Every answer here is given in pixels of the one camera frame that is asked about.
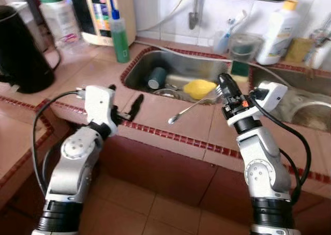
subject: faucet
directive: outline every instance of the faucet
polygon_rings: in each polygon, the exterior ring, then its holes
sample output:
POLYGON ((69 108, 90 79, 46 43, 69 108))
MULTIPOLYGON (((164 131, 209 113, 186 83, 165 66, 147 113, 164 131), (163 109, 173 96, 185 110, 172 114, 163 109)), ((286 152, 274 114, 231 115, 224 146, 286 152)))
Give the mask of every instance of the faucet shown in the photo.
POLYGON ((201 2, 202 0, 194 0, 193 12, 189 12, 188 14, 190 30, 193 30, 199 21, 198 7, 201 5, 201 2))

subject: stainless steel sink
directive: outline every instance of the stainless steel sink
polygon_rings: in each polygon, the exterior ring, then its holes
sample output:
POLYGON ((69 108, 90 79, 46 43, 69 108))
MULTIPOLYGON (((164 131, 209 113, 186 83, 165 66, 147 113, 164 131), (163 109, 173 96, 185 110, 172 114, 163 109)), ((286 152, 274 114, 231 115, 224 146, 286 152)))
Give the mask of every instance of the stainless steel sink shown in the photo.
POLYGON ((194 79, 204 79, 217 83, 217 76, 227 71, 227 64, 224 62, 188 58, 164 51, 152 51, 142 56, 128 74, 125 79, 126 86, 154 93, 155 90, 149 88, 147 82, 155 67, 162 67, 168 73, 162 88, 176 90, 182 100, 189 102, 196 102, 196 100, 182 92, 184 85, 194 79))
MULTIPOLYGON (((224 62, 152 51, 143 55, 128 74, 125 79, 126 86, 154 93, 155 90, 150 89, 147 82, 155 67, 166 69, 168 75, 163 88, 176 90, 180 98, 169 93, 164 96, 189 102, 196 102, 196 100, 181 91, 184 85, 194 79, 205 79, 217 83, 217 76, 228 71, 228 65, 224 62)), ((320 105, 320 103, 326 103, 331 106, 331 79, 316 76, 310 80, 300 72, 279 69, 272 69, 272 71, 293 86, 273 111, 273 115, 285 122, 331 131, 331 108, 320 105)), ((277 78, 259 68, 252 68, 252 76, 253 86, 258 86, 262 81, 280 83, 277 78)))

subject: tiled countertop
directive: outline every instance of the tiled countertop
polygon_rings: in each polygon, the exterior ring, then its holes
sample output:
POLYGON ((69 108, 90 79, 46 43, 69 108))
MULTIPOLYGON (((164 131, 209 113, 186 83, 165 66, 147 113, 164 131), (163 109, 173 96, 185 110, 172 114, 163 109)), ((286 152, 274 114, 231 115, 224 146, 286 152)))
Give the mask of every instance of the tiled countertop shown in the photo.
MULTIPOLYGON (((148 42, 179 50, 211 53, 209 48, 199 46, 155 40, 148 42)), ((130 47, 132 61, 146 48, 148 47, 133 44, 130 47)), ((49 51, 46 56, 52 64, 56 64, 57 54, 54 51, 49 51)), ((126 69, 133 66, 132 61, 119 64, 116 62, 112 48, 89 46, 80 53, 63 55, 63 62, 55 72, 56 82, 48 89, 34 95, 24 95, 11 92, 7 85, 0 85, 0 95, 36 104, 64 91, 75 90, 76 87, 115 84, 117 87, 115 105, 119 110, 128 111, 131 103, 141 93, 127 88, 121 81, 126 69)), ((143 94, 145 99, 141 111, 134 123, 125 122, 119 126, 120 136, 232 170, 243 171, 244 164, 240 153, 237 152, 235 141, 236 132, 227 126, 219 104, 200 105, 171 126, 167 123, 168 118, 187 108, 190 103, 144 92, 143 94)), ((75 123, 86 123, 83 106, 82 100, 67 96, 53 104, 52 110, 60 118, 75 123)), ((269 120, 262 118, 262 122, 271 130, 279 147, 294 159, 299 168, 304 168, 305 152, 300 141, 269 120)), ((291 126, 305 136, 312 149, 311 174, 303 190, 331 198, 331 135, 300 126, 291 126)))

